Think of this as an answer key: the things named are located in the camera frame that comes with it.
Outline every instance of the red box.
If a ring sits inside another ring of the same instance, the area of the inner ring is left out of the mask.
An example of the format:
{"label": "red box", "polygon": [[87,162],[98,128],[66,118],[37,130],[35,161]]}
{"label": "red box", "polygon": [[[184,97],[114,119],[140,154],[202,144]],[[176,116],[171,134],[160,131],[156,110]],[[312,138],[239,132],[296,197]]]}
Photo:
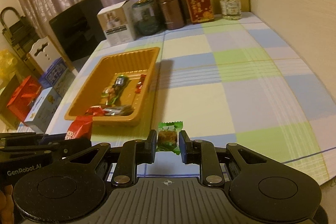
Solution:
{"label": "red box", "polygon": [[7,108],[21,122],[24,122],[32,108],[33,101],[40,95],[41,91],[40,83],[32,76],[28,76],[14,91]]}
{"label": "red box", "polygon": [[212,11],[211,0],[186,0],[193,24],[213,21],[215,19]]}

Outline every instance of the teal tin can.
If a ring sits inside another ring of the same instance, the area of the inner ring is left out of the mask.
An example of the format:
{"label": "teal tin can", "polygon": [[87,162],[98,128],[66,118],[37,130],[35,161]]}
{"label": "teal tin can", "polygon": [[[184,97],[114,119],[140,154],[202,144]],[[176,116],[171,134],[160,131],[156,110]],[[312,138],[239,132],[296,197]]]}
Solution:
{"label": "teal tin can", "polygon": [[142,35],[153,35],[161,30],[157,8],[153,0],[139,0],[132,5],[135,28]]}

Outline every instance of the white chair back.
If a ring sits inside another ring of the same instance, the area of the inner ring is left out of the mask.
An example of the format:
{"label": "white chair back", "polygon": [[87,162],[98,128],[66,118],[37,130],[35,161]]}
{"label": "white chair back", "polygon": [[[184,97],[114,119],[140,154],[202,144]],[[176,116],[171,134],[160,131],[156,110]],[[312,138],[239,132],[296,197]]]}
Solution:
{"label": "white chair back", "polygon": [[49,37],[37,40],[29,53],[43,71],[46,71],[54,60],[61,57]]}

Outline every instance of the screw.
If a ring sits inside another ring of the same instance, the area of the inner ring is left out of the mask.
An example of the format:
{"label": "screw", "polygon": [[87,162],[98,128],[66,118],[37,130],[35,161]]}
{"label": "screw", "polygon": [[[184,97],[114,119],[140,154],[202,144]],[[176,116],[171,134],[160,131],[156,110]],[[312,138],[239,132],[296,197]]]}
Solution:
{"label": "screw", "polygon": [[222,182],[223,179],[220,176],[211,175],[211,176],[207,176],[205,180],[211,184],[216,184],[216,183]]}
{"label": "screw", "polygon": [[124,176],[124,175],[120,175],[120,176],[116,176],[114,178],[114,181],[116,183],[120,183],[120,184],[124,184],[124,183],[127,183],[129,182],[131,179],[128,177],[128,176]]}

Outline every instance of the chair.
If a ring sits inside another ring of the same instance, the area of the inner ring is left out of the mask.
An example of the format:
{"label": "chair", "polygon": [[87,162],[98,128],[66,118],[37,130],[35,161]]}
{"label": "chair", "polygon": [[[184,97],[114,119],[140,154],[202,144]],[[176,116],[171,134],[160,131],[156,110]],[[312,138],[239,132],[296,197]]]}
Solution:
{"label": "chair", "polygon": [[27,58],[36,66],[36,69],[41,74],[47,71],[53,61],[60,57],[65,60],[69,69],[76,75],[77,71],[69,59],[58,51],[49,37],[37,40],[31,47],[30,52],[27,54]]}

